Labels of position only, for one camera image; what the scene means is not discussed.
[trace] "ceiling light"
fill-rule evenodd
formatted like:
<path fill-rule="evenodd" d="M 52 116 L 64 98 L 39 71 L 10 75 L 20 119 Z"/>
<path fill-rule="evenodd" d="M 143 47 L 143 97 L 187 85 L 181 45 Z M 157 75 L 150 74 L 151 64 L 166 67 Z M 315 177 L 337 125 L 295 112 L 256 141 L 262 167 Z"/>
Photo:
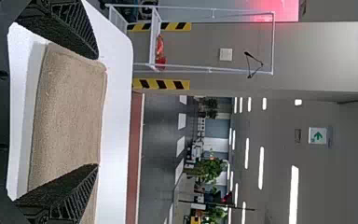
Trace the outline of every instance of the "ceiling light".
<path fill-rule="evenodd" d="M 252 97 L 248 97 L 248 112 L 252 111 Z"/>
<path fill-rule="evenodd" d="M 263 175 L 264 175 L 264 147 L 260 148 L 260 162 L 258 167 L 258 188 L 263 188 Z"/>
<path fill-rule="evenodd" d="M 229 134 L 228 134 L 228 144 L 231 145 L 231 135 L 232 135 L 232 128 L 229 128 Z"/>
<path fill-rule="evenodd" d="M 229 164 L 227 165 L 227 180 L 229 180 Z"/>
<path fill-rule="evenodd" d="M 298 175 L 298 168 L 292 166 L 292 180 L 290 183 L 289 224 L 297 224 Z"/>
<path fill-rule="evenodd" d="M 243 103 L 243 98 L 240 98 L 240 114 L 242 113 L 242 103 Z"/>
<path fill-rule="evenodd" d="M 235 150 L 235 130 L 232 132 L 232 149 Z"/>
<path fill-rule="evenodd" d="M 234 114 L 237 114 L 237 97 L 234 98 Z"/>
<path fill-rule="evenodd" d="M 235 201 L 234 204 L 237 207 L 237 202 L 238 202 L 238 183 L 235 184 Z"/>
<path fill-rule="evenodd" d="M 234 172 L 231 171 L 231 177 L 230 177 L 230 182 L 229 182 L 229 191 L 232 192 L 232 188 L 233 188 L 233 182 L 234 182 Z"/>
<path fill-rule="evenodd" d="M 246 222 L 246 202 L 242 203 L 242 221 L 241 224 L 245 224 Z"/>
<path fill-rule="evenodd" d="M 249 167 L 249 138 L 246 138 L 245 143 L 245 169 Z"/>
<path fill-rule="evenodd" d="M 267 98 L 263 98 L 263 110 L 267 109 Z"/>

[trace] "white table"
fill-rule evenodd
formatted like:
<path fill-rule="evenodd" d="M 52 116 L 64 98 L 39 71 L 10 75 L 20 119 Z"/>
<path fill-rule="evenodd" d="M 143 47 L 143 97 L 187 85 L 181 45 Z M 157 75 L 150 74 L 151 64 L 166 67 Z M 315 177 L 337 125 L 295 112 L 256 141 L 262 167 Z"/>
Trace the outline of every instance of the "white table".
<path fill-rule="evenodd" d="M 103 108 L 96 223 L 125 223 L 130 136 L 132 44 L 88 2 L 89 14 L 108 74 Z M 34 101 L 48 41 L 14 23 L 9 30 L 10 154 L 7 190 L 11 199 L 26 192 Z"/>

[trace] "yellow and black striped barrier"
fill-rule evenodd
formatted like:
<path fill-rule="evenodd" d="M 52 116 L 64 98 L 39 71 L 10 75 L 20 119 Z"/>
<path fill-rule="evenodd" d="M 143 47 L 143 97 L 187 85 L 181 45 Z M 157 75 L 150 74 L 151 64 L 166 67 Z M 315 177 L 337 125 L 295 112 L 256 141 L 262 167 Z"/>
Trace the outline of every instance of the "yellow and black striped barrier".
<path fill-rule="evenodd" d="M 127 26 L 127 31 L 142 32 L 150 31 L 151 23 L 138 23 Z M 191 22 L 163 22 L 162 31 L 191 31 Z"/>
<path fill-rule="evenodd" d="M 188 91 L 190 90 L 190 80 L 180 79 L 160 79 L 160 78 L 134 78 L 132 87 L 135 90 L 171 90 Z"/>

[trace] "black cable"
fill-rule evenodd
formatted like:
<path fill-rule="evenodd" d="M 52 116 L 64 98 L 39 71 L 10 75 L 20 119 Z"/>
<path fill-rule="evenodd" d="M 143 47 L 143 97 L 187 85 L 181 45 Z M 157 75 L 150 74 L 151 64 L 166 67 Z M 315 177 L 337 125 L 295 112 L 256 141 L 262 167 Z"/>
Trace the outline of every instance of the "black cable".
<path fill-rule="evenodd" d="M 260 70 L 264 66 L 264 64 L 263 62 L 252 56 L 249 52 L 245 51 L 244 54 L 246 56 L 246 61 L 248 63 L 248 78 L 252 78 L 258 72 L 258 70 Z M 252 57 L 255 61 L 260 63 L 260 67 L 258 67 L 252 74 L 251 74 L 251 65 L 249 63 L 249 57 Z"/>
<path fill-rule="evenodd" d="M 249 57 L 246 55 L 246 61 L 248 62 L 248 78 L 251 78 L 251 64 L 249 63 Z"/>

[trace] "white metal frame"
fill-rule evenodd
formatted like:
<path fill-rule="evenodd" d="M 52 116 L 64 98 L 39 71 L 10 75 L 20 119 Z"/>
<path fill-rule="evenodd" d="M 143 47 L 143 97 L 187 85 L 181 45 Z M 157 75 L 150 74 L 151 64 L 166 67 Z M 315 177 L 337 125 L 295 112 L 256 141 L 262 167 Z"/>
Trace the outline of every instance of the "white metal frame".
<path fill-rule="evenodd" d="M 160 25 L 163 22 L 172 22 L 163 20 L 158 14 L 158 8 L 164 9 L 182 9 L 182 10 L 203 10 L 211 11 L 210 17 L 215 21 L 219 19 L 216 17 L 216 11 L 222 12 L 238 12 L 239 14 L 230 15 L 230 17 L 241 17 L 241 16 L 256 16 L 256 15 L 270 15 L 272 20 L 272 31 L 271 31 L 271 55 L 270 55 L 270 69 L 269 71 L 257 71 L 257 74 L 263 75 L 274 75 L 274 54 L 275 54 L 275 12 L 273 11 L 260 11 L 260 10 L 238 10 L 238 9 L 225 9 L 225 8 L 207 8 L 207 7 L 164 7 L 164 6 L 141 6 L 141 5 L 123 5 L 123 4 L 106 4 L 109 7 L 109 20 L 114 24 L 124 24 L 124 26 L 117 25 L 117 27 L 124 33 L 127 33 L 127 27 L 138 22 L 127 22 L 125 18 L 115 9 L 115 7 L 148 7 L 152 8 L 152 20 L 151 20 L 151 32 L 150 32 L 150 48 L 149 48 L 149 60 L 146 63 L 135 62 L 134 66 L 146 66 L 151 70 L 136 70 L 134 73 L 220 73 L 220 74 L 248 74 L 253 73 L 254 70 L 249 71 L 248 69 L 240 68 L 225 68 L 225 67 L 211 67 L 211 66 L 195 66 L 195 65 L 183 65 L 183 64 L 161 64 L 155 63 L 156 59 L 156 41 L 160 34 Z M 173 70 L 160 71 L 157 69 L 158 66 L 177 68 Z"/>

